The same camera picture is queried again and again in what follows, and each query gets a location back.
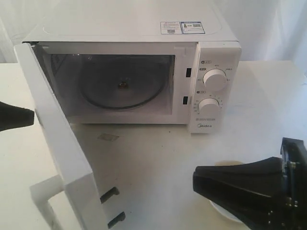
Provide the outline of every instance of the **warning label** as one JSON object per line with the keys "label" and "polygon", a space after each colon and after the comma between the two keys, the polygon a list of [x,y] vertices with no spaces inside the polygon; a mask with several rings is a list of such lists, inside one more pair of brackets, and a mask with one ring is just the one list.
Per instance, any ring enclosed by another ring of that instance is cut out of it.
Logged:
{"label": "warning label", "polygon": [[205,33],[201,22],[180,22],[180,24],[184,35]]}
{"label": "warning label", "polygon": [[180,22],[161,22],[162,35],[181,35]]}

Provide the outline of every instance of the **microwave oven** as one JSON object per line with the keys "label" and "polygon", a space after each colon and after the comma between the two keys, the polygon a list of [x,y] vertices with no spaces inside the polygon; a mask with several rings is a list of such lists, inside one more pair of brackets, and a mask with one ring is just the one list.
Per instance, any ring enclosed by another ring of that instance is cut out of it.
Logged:
{"label": "microwave oven", "polygon": [[83,229],[106,219],[70,123],[222,123],[241,47],[210,0],[64,0],[14,47],[59,176],[32,192],[56,228],[48,198],[64,190]]}

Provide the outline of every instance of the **white curtain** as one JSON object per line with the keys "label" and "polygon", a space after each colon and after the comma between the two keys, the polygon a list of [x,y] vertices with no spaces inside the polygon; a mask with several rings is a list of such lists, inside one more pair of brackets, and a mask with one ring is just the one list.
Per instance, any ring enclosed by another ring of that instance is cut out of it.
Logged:
{"label": "white curtain", "polygon": [[[1,0],[0,63],[60,0]],[[292,60],[307,73],[307,0],[214,0],[242,45],[242,60]]]}

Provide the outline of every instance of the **control panel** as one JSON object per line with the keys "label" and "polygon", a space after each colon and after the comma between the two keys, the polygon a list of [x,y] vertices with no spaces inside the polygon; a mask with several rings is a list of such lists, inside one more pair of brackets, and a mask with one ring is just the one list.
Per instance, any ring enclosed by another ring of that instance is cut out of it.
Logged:
{"label": "control panel", "polygon": [[191,133],[211,133],[221,125],[240,56],[238,42],[198,43],[191,74]]}

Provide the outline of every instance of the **midea logo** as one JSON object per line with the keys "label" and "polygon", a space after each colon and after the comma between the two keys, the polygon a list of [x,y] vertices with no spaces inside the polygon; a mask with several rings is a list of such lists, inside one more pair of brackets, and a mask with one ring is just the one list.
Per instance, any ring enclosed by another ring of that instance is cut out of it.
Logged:
{"label": "midea logo", "polygon": [[197,124],[198,128],[207,128],[207,127],[212,127],[210,125],[205,125],[205,124]]}

